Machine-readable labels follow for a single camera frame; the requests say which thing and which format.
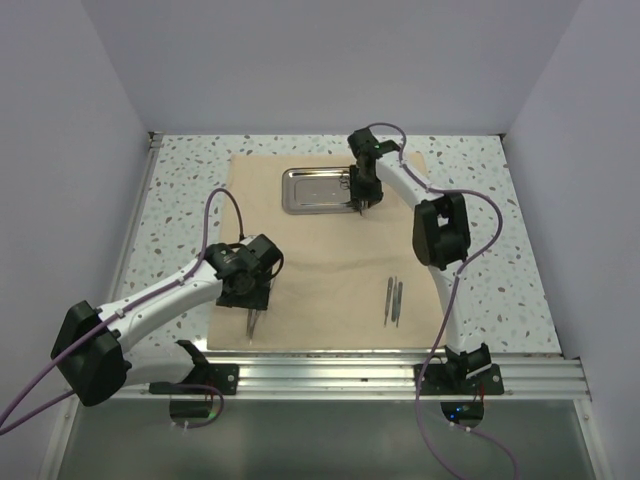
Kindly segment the steel surgical scissors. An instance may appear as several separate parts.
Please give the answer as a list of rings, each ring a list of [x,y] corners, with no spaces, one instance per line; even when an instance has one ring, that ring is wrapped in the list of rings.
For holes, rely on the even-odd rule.
[[[367,210],[367,202],[366,201],[362,201],[362,200],[358,200],[356,202],[356,210],[358,211],[360,216],[363,216],[364,213]]]

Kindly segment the steel tweezers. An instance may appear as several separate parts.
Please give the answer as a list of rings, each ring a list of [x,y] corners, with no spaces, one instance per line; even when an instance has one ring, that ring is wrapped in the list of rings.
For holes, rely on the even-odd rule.
[[[247,320],[246,320],[246,337],[247,338],[253,337],[256,319],[257,319],[257,311],[255,309],[250,309],[247,312]]]

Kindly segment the thin steel probe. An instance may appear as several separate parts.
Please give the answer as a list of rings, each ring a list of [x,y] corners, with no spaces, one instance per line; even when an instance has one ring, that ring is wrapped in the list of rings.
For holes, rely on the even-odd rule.
[[[252,310],[251,311],[251,316],[248,319],[248,328],[247,328],[247,335],[249,338],[249,342],[253,341],[253,337],[254,337],[254,332],[256,329],[256,325],[258,323],[258,319],[260,317],[261,311],[260,310]]]

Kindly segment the stainless steel tray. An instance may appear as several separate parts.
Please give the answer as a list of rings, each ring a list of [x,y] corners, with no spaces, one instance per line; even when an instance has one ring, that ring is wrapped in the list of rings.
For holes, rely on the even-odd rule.
[[[348,167],[290,168],[282,175],[281,204],[290,215],[354,212],[339,200],[338,179]]]

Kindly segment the steel scalpel handle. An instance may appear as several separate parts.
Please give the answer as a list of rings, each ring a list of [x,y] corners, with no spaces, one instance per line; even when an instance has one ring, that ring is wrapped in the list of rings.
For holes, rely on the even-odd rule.
[[[403,297],[403,282],[399,281],[397,283],[396,286],[396,293],[395,293],[395,300],[394,300],[394,314],[393,314],[393,318],[394,318],[394,323],[396,328],[399,328],[399,322],[400,322],[400,315],[401,315],[401,305],[402,305],[402,297]]]
[[[384,326],[395,321],[396,277],[389,277],[387,281],[386,300],[384,309]]]

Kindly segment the beige cloth wrap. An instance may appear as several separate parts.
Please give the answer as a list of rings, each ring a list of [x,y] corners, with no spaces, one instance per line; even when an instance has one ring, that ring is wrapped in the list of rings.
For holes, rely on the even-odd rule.
[[[235,201],[222,210],[220,239],[264,234],[284,253],[267,311],[253,341],[247,311],[215,306],[211,350],[422,349],[434,343],[443,309],[428,269],[412,245],[413,215],[391,189],[366,211],[290,215],[281,204],[283,173],[292,167],[346,166],[344,155],[250,155],[231,159],[227,181]],[[384,326],[387,281],[403,282],[399,328]]]

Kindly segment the steel forceps with rings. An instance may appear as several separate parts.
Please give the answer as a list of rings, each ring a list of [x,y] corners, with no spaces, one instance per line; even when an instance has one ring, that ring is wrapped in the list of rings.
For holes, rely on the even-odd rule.
[[[348,172],[343,172],[338,179],[339,200],[346,209],[353,209],[351,198],[351,179]]]

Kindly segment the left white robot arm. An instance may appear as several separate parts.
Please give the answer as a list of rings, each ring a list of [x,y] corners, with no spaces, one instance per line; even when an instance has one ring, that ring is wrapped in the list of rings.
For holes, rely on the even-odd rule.
[[[92,307],[82,301],[66,313],[51,358],[86,407],[124,386],[158,384],[169,392],[197,392],[210,381],[205,355],[189,340],[134,358],[136,344],[181,314],[208,302],[264,311],[284,254],[266,235],[209,245],[157,284],[119,301]]]

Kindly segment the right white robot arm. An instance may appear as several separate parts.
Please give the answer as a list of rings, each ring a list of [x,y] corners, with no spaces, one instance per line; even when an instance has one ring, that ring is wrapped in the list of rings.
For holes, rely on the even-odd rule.
[[[362,211],[377,205],[387,186],[412,211],[411,245],[434,280],[444,313],[445,379],[454,391],[468,392],[489,369],[491,358],[486,344],[466,329],[464,306],[455,299],[457,269],[468,259],[471,246],[465,199],[436,186],[408,163],[402,145],[378,140],[369,127],[354,131],[347,142],[355,158],[349,167],[353,206]]]

